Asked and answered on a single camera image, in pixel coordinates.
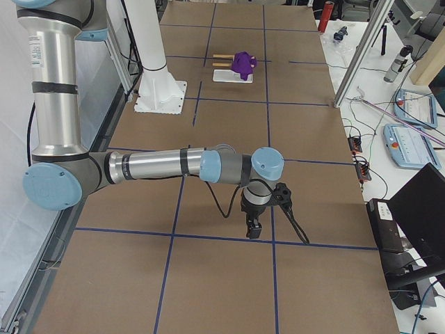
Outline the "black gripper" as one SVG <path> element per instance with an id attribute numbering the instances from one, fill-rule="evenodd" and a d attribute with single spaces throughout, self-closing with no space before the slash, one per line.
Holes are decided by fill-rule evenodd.
<path id="1" fill-rule="evenodd" d="M 259 222 L 259 216 L 264 213 L 267 204 L 256 205 L 246 198 L 241 198 L 241 211 L 246 214 L 246 237 L 258 239 L 261 236 L 262 226 Z"/>

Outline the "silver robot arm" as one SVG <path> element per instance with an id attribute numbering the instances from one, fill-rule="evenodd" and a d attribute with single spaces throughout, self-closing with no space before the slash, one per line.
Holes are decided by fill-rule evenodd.
<path id="1" fill-rule="evenodd" d="M 38 206 L 75 206 L 110 184 L 198 177 L 207 185 L 233 184 L 241 196 L 247 237 L 261 234 L 259 216 L 279 206 L 291 212 L 291 192 L 280 182 L 284 158 L 273 148 L 238 154 L 228 145 L 158 152 L 90 152 L 81 142 L 75 43 L 108 35 L 105 1 L 17 1 L 28 31 L 39 143 L 23 187 Z"/>

